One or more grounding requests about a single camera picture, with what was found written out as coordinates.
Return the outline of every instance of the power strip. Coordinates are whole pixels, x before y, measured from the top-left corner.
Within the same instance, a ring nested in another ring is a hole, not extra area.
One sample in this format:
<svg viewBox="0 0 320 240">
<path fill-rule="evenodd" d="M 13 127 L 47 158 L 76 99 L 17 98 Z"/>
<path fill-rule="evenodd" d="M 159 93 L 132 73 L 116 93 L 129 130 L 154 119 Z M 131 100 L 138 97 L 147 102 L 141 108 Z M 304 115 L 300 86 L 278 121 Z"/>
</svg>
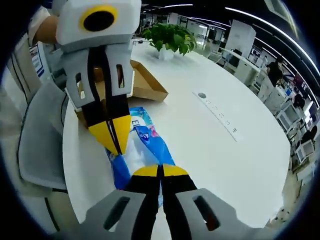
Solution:
<svg viewBox="0 0 320 240">
<path fill-rule="evenodd" d="M 210 110 L 210 112 L 213 113 L 213 115 L 215 115 L 236 142 L 243 139 L 239 133 L 239 129 L 230 120 L 230 118 L 226 116 L 223 109 L 219 107 L 218 104 L 211 102 L 210 97 L 203 92 L 193 92 L 193 94 Z"/>
</svg>

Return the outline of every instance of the plastic bag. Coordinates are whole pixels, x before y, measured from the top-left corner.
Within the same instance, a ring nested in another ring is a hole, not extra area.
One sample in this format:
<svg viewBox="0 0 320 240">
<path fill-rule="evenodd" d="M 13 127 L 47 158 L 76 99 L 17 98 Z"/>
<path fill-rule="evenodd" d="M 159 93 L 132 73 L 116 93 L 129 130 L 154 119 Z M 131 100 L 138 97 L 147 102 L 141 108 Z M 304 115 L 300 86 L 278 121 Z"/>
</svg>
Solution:
<svg viewBox="0 0 320 240">
<path fill-rule="evenodd" d="M 143 107 L 130 109 L 131 128 L 125 154 L 114 156 L 105 150 L 111 162 L 114 185 L 123 190 L 138 169 L 154 164 L 175 165 L 164 140 Z"/>
</svg>

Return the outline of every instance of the office desk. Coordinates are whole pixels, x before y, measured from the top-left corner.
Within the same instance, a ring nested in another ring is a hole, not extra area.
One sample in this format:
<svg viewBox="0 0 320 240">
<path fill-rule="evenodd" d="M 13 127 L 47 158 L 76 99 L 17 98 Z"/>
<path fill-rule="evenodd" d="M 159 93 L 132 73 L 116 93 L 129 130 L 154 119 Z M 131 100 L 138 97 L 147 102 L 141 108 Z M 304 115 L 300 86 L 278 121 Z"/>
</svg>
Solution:
<svg viewBox="0 0 320 240">
<path fill-rule="evenodd" d="M 237 67 L 232 66 L 229 63 L 226 63 L 224 68 L 231 69 L 234 72 L 234 76 L 239 79 L 244 85 L 247 87 L 251 86 L 255 78 L 260 73 L 260 68 L 254 65 L 252 62 L 250 62 L 248 59 L 246 59 L 243 56 L 240 56 L 239 54 L 235 53 L 234 51 L 231 51 L 229 49 L 222 48 L 221 49 L 225 52 L 228 52 L 238 58 L 239 64 Z"/>
<path fill-rule="evenodd" d="M 254 65 L 252 62 L 250 62 L 248 59 L 246 59 L 245 57 L 235 53 L 234 51 L 231 51 L 229 49 L 226 49 L 226 48 L 222 48 L 220 47 L 223 51 L 226 51 L 230 54 L 232 54 L 233 56 L 237 57 L 238 59 L 240 59 L 241 61 L 245 62 L 246 64 L 248 64 L 251 68 L 253 68 L 256 72 L 260 72 L 260 68 L 257 67 L 256 65 Z"/>
<path fill-rule="evenodd" d="M 276 119 L 240 81 L 209 59 L 191 52 L 160 61 L 148 44 L 133 46 L 131 58 L 141 62 L 169 92 L 164 102 L 129 99 L 144 107 L 165 140 L 177 166 L 198 188 L 207 188 L 235 208 L 238 218 L 263 227 L 280 202 L 289 166 L 290 144 Z M 237 126 L 235 141 L 220 121 L 193 94 L 202 91 Z M 115 189 L 105 149 L 78 122 L 69 102 L 63 132 L 63 167 L 78 221 Z M 166 220 L 154 232 L 169 239 Z"/>
</svg>

